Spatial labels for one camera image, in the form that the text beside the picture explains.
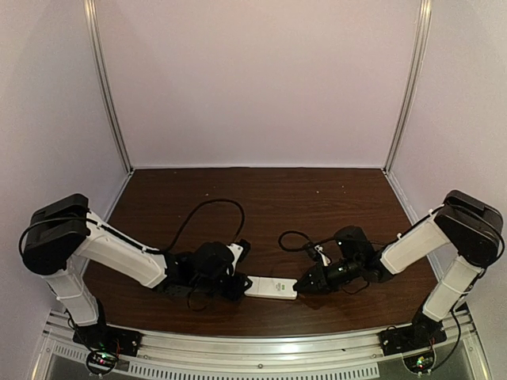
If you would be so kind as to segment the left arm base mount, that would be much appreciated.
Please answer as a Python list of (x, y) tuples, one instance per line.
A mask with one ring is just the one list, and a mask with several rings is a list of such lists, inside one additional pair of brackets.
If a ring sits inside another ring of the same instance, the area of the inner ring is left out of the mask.
[(108, 325), (102, 303), (98, 301), (97, 304), (98, 319), (95, 325), (77, 325), (68, 310), (67, 324), (74, 331), (72, 340), (88, 350), (85, 359), (87, 370), (92, 376), (102, 378), (116, 368), (121, 355), (137, 356), (143, 334)]

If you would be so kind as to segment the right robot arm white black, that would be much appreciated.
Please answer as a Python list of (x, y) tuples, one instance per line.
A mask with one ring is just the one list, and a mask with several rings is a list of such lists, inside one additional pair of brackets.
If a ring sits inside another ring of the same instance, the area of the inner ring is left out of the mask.
[(410, 324), (410, 336), (428, 342), (459, 300), (503, 254), (503, 226), (498, 209), (452, 190), (440, 206), (379, 248), (359, 226), (344, 227), (331, 238), (342, 255), (335, 263), (327, 264), (318, 257), (317, 243), (306, 243), (303, 249), (313, 254), (315, 264), (295, 283), (294, 289), (299, 294), (326, 295), (357, 278), (368, 283), (385, 283), (419, 260), (452, 249), (455, 258)]

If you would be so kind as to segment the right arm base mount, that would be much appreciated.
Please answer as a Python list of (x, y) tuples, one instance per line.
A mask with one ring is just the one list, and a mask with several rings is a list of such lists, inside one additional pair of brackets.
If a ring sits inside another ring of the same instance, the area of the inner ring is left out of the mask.
[(423, 314), (420, 306), (411, 323), (403, 327), (390, 326), (378, 333), (384, 356), (406, 354), (423, 350), (403, 359), (412, 374), (429, 374), (436, 366), (435, 345), (447, 340), (441, 321), (434, 321)]

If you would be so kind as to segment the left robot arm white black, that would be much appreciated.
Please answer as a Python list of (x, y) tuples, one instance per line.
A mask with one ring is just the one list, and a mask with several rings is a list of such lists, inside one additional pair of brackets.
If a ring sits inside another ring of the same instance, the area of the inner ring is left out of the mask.
[(236, 301), (252, 286), (248, 276), (236, 269), (250, 251), (248, 241), (205, 242), (183, 253), (157, 249), (110, 226), (79, 193), (35, 211), (19, 237), (18, 251), (24, 266), (45, 280), (79, 328), (103, 324), (105, 312), (75, 268), (77, 257), (174, 297), (204, 293)]

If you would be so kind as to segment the white remote control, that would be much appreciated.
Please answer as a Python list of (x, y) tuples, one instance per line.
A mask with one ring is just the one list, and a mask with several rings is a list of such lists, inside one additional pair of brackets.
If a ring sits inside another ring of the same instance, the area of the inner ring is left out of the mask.
[(296, 300), (298, 292), (293, 289), (296, 279), (249, 276), (252, 285), (245, 296), (280, 300)]

